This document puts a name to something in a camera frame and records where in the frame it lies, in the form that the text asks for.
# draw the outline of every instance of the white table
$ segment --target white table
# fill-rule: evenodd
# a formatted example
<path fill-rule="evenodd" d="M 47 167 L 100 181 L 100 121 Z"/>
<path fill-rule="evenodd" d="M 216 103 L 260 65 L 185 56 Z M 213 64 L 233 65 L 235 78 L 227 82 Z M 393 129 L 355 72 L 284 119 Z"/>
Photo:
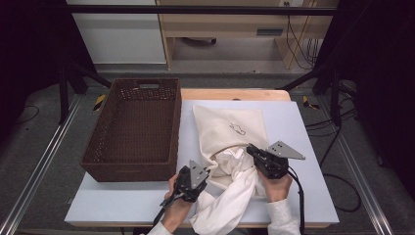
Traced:
<path fill-rule="evenodd" d="M 339 222 L 297 103 L 183 100 L 177 171 L 190 160 L 200 162 L 199 139 L 192 111 L 194 105 L 261 109 L 269 143 L 281 140 L 306 156 L 305 161 L 289 160 L 290 166 L 299 176 L 304 191 L 305 226 L 326 227 Z M 207 187 L 207 190 L 216 195 L 220 193 L 211 186 Z M 161 209 L 159 204 L 167 191 L 167 182 L 98 183 L 85 173 L 65 221 L 73 226 L 150 226 Z M 288 200 L 294 215 L 300 216 L 298 186 L 295 182 L 292 184 Z M 265 203 L 265 199 L 252 199 L 240 226 L 266 226 L 270 219 Z M 195 207 L 192 208 L 189 217 L 194 213 Z M 188 219 L 183 226 L 190 226 Z"/>

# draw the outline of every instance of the gray floor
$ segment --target gray floor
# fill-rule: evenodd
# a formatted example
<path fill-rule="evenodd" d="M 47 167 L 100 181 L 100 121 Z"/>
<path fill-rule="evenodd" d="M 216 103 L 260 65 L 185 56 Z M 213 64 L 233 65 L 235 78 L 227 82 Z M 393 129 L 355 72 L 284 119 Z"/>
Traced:
<path fill-rule="evenodd" d="M 293 68 L 284 70 L 272 39 L 235 40 L 218 38 L 215 45 L 205 42 L 179 40 L 174 56 L 173 68 L 163 70 L 143 66 L 137 73 L 134 67 L 101 67 L 102 76 L 111 80 L 117 77 L 136 76 L 176 76 L 183 87 L 235 87 L 272 89 L 298 78 L 306 70 Z M 108 89 L 87 79 L 90 88 L 85 95 L 71 96 L 79 99 L 79 108 L 68 132 L 57 148 L 54 159 L 43 175 L 31 203 L 18 227 L 24 234 L 64 234 L 65 231 L 113 232 L 120 234 L 119 228 L 77 228 L 64 222 L 69 209 L 67 200 L 73 197 L 83 177 L 79 166 L 84 149 L 98 112 L 93 111 L 99 94 Z M 326 96 L 314 97 L 310 93 L 313 81 L 302 84 L 291 91 L 291 97 L 299 104 L 304 124 L 312 124 L 327 119 L 323 109 L 314 110 L 302 104 L 304 95 L 310 104 L 327 106 Z M 0 146 L 0 220 L 4 221 L 18 200 L 21 192 L 43 152 L 58 128 L 59 90 L 54 85 L 30 95 L 26 103 L 39 109 L 38 115 L 27 122 L 17 124 L 9 139 Z M 350 100 L 343 102 L 342 112 L 353 109 Z M 21 119 L 35 115 L 34 108 L 27 108 Z M 363 204 L 358 211 L 338 210 L 340 223 L 325 229 L 307 229 L 307 234 L 415 234 L 415 203 L 401 186 L 393 170 L 379 167 L 376 153 L 367 139 L 358 118 L 353 116 L 343 121 L 339 138 L 346 145 L 363 172 L 376 202 L 385 215 L 391 233 L 377 231 L 371 217 L 370 205 Z M 309 131 L 310 140 L 319 160 L 323 157 L 334 138 L 332 126 Z M 332 173 L 355 185 L 353 173 L 349 171 L 341 141 L 337 141 L 322 166 L 324 173 Z M 336 178 L 326 177 L 333 201 L 340 208 L 351 209 L 357 198 L 351 188 Z"/>

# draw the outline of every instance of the white cloth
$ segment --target white cloth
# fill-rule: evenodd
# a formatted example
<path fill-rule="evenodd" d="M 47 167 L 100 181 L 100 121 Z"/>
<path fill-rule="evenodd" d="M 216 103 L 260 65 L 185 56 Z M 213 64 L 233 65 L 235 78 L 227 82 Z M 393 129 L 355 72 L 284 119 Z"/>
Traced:
<path fill-rule="evenodd" d="M 246 153 L 252 143 L 268 147 L 262 110 L 228 110 L 194 106 L 207 183 L 224 190 L 218 197 L 204 191 L 190 219 L 201 235 L 227 234 L 238 225 L 251 196 L 265 197 L 254 159 Z"/>
<path fill-rule="evenodd" d="M 268 225 L 269 235 L 300 235 L 300 221 L 292 216 L 287 200 L 267 204 L 266 208 L 271 218 Z M 150 234 L 171 235 L 160 222 Z"/>

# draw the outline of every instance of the brown wicker basket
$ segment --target brown wicker basket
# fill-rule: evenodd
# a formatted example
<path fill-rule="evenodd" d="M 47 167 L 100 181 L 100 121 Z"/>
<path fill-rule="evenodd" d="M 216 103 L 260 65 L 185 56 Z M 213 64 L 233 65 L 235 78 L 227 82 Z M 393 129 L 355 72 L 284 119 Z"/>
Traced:
<path fill-rule="evenodd" d="M 81 166 L 98 182 L 165 181 L 177 166 L 176 78 L 116 79 Z"/>

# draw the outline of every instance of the wire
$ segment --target wire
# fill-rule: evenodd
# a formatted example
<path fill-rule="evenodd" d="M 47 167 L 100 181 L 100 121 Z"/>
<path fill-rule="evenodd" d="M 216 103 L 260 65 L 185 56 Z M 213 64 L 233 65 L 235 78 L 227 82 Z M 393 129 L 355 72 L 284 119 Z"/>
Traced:
<path fill-rule="evenodd" d="M 37 107 L 35 107 L 35 106 L 25 106 L 24 108 L 34 108 L 34 109 L 36 109 L 36 114 L 34 114 L 34 115 L 33 115 L 31 118 L 29 118 L 29 119 L 26 119 L 26 120 L 22 120 L 22 121 L 16 122 L 15 124 L 22 124 L 22 123 L 28 122 L 28 121 L 30 121 L 30 120 L 32 120 L 32 119 L 34 119 L 34 118 L 36 118 L 36 116 L 39 114 L 39 108 L 37 108 Z"/>
<path fill-rule="evenodd" d="M 157 214 L 155 220 L 153 221 L 153 227 L 155 227 L 159 223 L 162 215 L 165 213 L 165 210 L 166 210 L 166 208 L 161 208 L 160 209 L 160 212 Z"/>
<path fill-rule="evenodd" d="M 356 113 L 357 113 L 356 109 L 351 109 L 351 110 L 348 110 L 348 111 L 344 112 L 343 114 L 341 114 L 341 117 L 344 117 L 344 116 L 346 116 L 346 115 L 348 115 L 348 114 L 353 114 L 353 116 L 351 116 L 351 117 L 354 117 L 354 115 L 355 115 Z M 319 129 L 323 129 L 323 128 L 325 128 L 325 127 L 327 127 L 327 126 L 331 125 L 332 121 L 333 121 L 332 119 L 327 119 L 327 120 L 323 120 L 323 121 L 315 122 L 315 123 L 312 123 L 312 124 L 307 124 L 307 125 L 305 126 L 305 128 L 309 128 L 309 127 L 312 127 L 312 126 L 317 126 L 317 125 L 325 124 L 325 125 L 323 125 L 323 126 L 316 127 L 316 128 L 314 128 L 314 129 L 308 129 L 307 131 L 312 131 L 312 130 L 319 130 Z"/>
<path fill-rule="evenodd" d="M 360 209 L 360 207 L 361 207 L 362 199 L 361 199 L 361 197 L 359 195 L 359 192 L 357 191 L 356 187 L 354 187 L 347 180 L 345 180 L 345 179 L 343 179 L 343 178 L 341 178 L 341 177 L 339 177 L 339 176 L 337 176 L 335 174 L 323 173 L 323 175 L 324 176 L 333 177 L 333 178 L 337 178 L 337 179 L 341 180 L 342 182 L 344 182 L 345 184 L 347 184 L 354 191 L 354 193 L 357 196 L 357 205 L 354 208 L 352 208 L 352 209 L 341 208 L 341 207 L 337 206 L 335 202 L 333 202 L 334 205 L 335 205 L 335 208 L 338 209 L 338 210 L 340 210 L 340 211 L 342 211 L 342 212 L 357 212 Z"/>
<path fill-rule="evenodd" d="M 354 112 L 355 112 L 355 109 L 351 109 L 351 110 L 345 112 L 344 114 L 342 114 L 342 116 L 345 116 L 347 114 L 352 114 Z M 336 135 L 333 138 L 333 140 L 331 141 L 329 147 L 327 148 L 326 153 L 323 156 L 323 159 L 319 163 L 320 168 L 323 166 L 325 160 L 327 159 L 327 156 L 328 156 L 330 150 L 332 149 L 332 147 L 333 147 L 336 139 L 338 138 L 341 129 L 342 129 L 342 126 L 340 125 L 339 128 L 338 128 L 338 130 L 336 132 L 333 132 L 333 133 L 336 133 Z M 343 178 L 341 178 L 341 177 L 339 177 L 339 176 L 337 176 L 335 174 L 323 173 L 323 175 L 324 176 L 328 176 L 328 177 L 334 177 L 334 178 L 337 178 L 337 179 L 341 180 L 342 182 L 344 182 L 345 184 L 347 184 L 354 191 L 354 193 L 357 196 L 357 205 L 354 208 L 352 208 L 352 209 L 341 208 L 341 207 L 337 206 L 335 202 L 333 202 L 333 204 L 334 204 L 334 206 L 335 206 L 336 209 L 338 209 L 338 210 L 340 210 L 342 212 L 356 212 L 356 211 L 358 211 L 360 209 L 360 207 L 361 207 L 361 197 L 360 197 L 360 194 L 358 193 L 357 189 L 350 182 L 348 182 L 347 180 L 345 180 L 345 179 L 343 179 Z"/>
<path fill-rule="evenodd" d="M 299 195 L 300 195 L 300 234 L 304 234 L 304 191 L 302 190 L 302 186 L 300 184 L 299 177 L 297 176 L 296 172 L 290 167 L 290 171 L 287 170 L 288 174 L 296 181 L 299 186 Z"/>
<path fill-rule="evenodd" d="M 334 133 L 337 133 L 337 131 L 333 131 L 333 132 L 327 133 L 327 134 L 319 134 L 319 135 L 311 135 L 311 134 L 309 134 L 308 136 L 310 136 L 310 137 L 327 137 L 327 136 L 330 136 L 330 135 L 332 135 Z"/>
<path fill-rule="evenodd" d="M 311 6 L 313 6 L 313 5 L 314 5 L 315 1 L 316 1 L 316 0 L 313 0 L 313 1 L 312 1 Z M 307 16 L 307 17 L 305 18 L 305 24 L 304 24 L 304 26 L 302 27 L 301 34 L 303 34 L 303 33 L 304 33 L 304 31 L 305 31 L 305 26 L 306 26 L 306 23 L 308 22 L 308 19 L 309 19 L 309 16 Z M 295 61 L 296 61 L 297 65 L 298 65 L 300 68 L 302 68 L 302 69 L 304 69 L 304 70 L 311 70 L 311 69 L 313 69 L 313 68 L 314 68 L 314 65 L 315 65 L 315 61 L 316 61 L 316 59 L 317 59 L 317 56 L 316 56 L 316 55 L 317 55 L 318 44 L 314 43 L 314 51 L 313 51 L 313 56 L 311 57 L 311 58 L 312 58 L 312 60 L 310 60 L 310 59 L 308 58 L 309 50 L 307 51 L 307 56 L 305 56 L 305 54 L 304 54 L 304 52 L 303 52 L 303 50 L 302 50 L 302 47 L 301 47 L 301 45 L 300 45 L 300 41 L 297 39 L 297 36 L 296 36 L 296 34 L 294 33 L 294 31 L 293 31 L 293 27 L 292 27 L 292 25 L 291 25 L 290 15 L 287 15 L 287 20 L 288 20 L 288 22 L 287 22 L 287 31 L 286 31 L 286 35 L 287 35 L 287 36 L 286 36 L 286 41 L 287 41 L 287 46 L 288 46 L 288 48 L 289 48 L 290 52 L 293 54 L 293 57 L 294 57 L 294 59 L 295 59 Z M 288 36 L 288 34 L 289 34 L 289 31 L 290 31 L 290 30 L 291 30 L 291 34 L 293 35 L 294 39 L 295 39 L 295 40 L 296 40 L 296 42 L 297 42 L 298 47 L 300 48 L 300 51 L 301 51 L 301 53 L 302 53 L 302 56 L 304 57 L 305 61 L 306 61 L 306 62 L 310 65 L 310 68 L 305 68 L 305 67 L 303 67 L 303 66 L 301 66 L 301 65 L 300 65 L 299 60 L 297 59 L 296 54 L 294 53 L 293 49 L 291 48 L 290 43 L 289 43 L 289 40 L 288 40 L 288 37 L 289 37 L 289 36 Z M 308 43 L 309 43 L 309 45 L 307 45 L 307 49 L 310 47 L 310 40 L 308 40 Z"/>
<path fill-rule="evenodd" d="M 330 152 L 330 150 L 332 149 L 332 147 L 333 147 L 333 145 L 334 145 L 334 143 L 335 143 L 335 141 L 336 141 L 337 137 L 339 136 L 339 133 L 340 133 L 340 130 L 341 130 L 341 129 L 342 129 L 342 126 L 340 125 L 340 126 L 339 126 L 339 129 L 336 131 L 336 135 L 335 135 L 335 137 L 333 138 L 332 142 L 330 143 L 329 147 L 327 148 L 326 153 L 323 155 L 323 159 L 322 159 L 322 160 L 320 161 L 320 163 L 319 163 L 320 168 L 321 168 L 321 166 L 324 164 L 324 161 L 326 161 L 326 158 L 327 158 L 327 156 L 329 155 L 329 152 Z"/>
<path fill-rule="evenodd" d="M 303 70 L 311 70 L 312 69 L 312 67 L 311 68 L 305 68 L 305 67 L 303 67 L 303 66 L 301 66 L 300 65 L 300 63 L 299 63 L 299 60 L 297 60 L 297 56 L 296 56 L 296 54 L 294 53 L 294 51 L 293 51 L 293 49 L 291 49 L 291 46 L 290 46 L 290 42 L 288 41 L 288 34 L 289 34 L 289 31 L 291 30 L 292 31 L 292 35 L 294 36 L 294 38 L 295 38 L 295 40 L 296 40 L 296 42 L 297 42 L 297 44 L 298 44 L 298 46 L 300 47 L 300 50 L 301 50 L 301 53 L 302 53 L 302 55 L 304 56 L 304 58 L 305 58 L 305 55 L 304 55 L 304 53 L 302 52 L 302 49 L 301 49 L 301 46 L 300 46 L 300 42 L 297 40 L 297 37 L 296 37 L 296 35 L 294 34 L 294 32 L 293 32 L 293 28 L 291 27 L 291 21 L 290 21 L 290 16 L 287 16 L 287 19 L 288 19 L 288 22 L 287 22 L 287 31 L 286 31 L 286 41 L 287 41 L 287 46 L 288 46 L 288 49 L 290 50 L 290 52 L 293 54 L 293 57 L 294 57 L 294 60 L 296 61 L 296 63 L 297 63 L 297 65 L 300 67 L 300 68 L 302 68 Z"/>

